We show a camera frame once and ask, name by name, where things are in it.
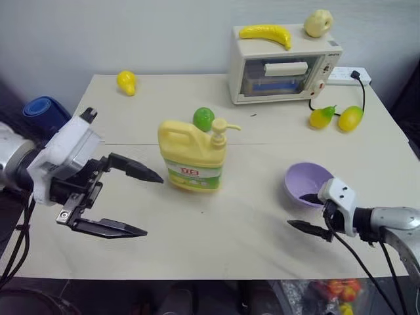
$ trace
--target green lime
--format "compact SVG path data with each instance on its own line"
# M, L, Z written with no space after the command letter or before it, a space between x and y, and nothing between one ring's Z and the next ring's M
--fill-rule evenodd
M207 107L201 107L197 109L194 113L192 123L199 130L204 131L206 133L207 131L210 131L211 123L213 122L213 120L215 120L215 115L211 111L211 109Z

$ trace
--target yellow banana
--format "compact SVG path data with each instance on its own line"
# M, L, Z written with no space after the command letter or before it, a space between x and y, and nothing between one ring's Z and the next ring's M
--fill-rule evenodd
M286 29L275 24L259 24L244 27L239 32L241 38L264 38L282 44L286 50L291 48L291 34Z

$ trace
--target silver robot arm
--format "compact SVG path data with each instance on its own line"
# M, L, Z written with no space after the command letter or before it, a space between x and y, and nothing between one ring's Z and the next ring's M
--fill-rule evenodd
M420 287L420 210L409 207L360 208L356 193L339 178L328 180L318 195L301 199L325 205L324 218L336 232L372 244L381 240L397 250L411 280ZM293 227L327 241L331 231L299 220L288 221Z
M33 192L37 203L63 205L56 222L73 231L101 238L133 238L147 231L122 222L82 217L90 209L101 189L101 177L111 169L124 171L129 177L162 183L163 179L140 162L115 153L92 159L100 142L90 124L97 112L86 109L71 118L46 145L37 148L5 125L0 125L0 192Z

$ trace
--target bottle label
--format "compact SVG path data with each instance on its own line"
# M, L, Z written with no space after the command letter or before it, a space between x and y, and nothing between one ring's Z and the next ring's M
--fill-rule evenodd
M200 189L216 189L220 184L222 167L196 167L165 160L173 182Z

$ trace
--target oven door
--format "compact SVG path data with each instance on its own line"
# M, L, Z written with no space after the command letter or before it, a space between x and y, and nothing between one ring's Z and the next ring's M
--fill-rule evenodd
M247 97L298 95L308 89L324 56L247 60L240 93Z

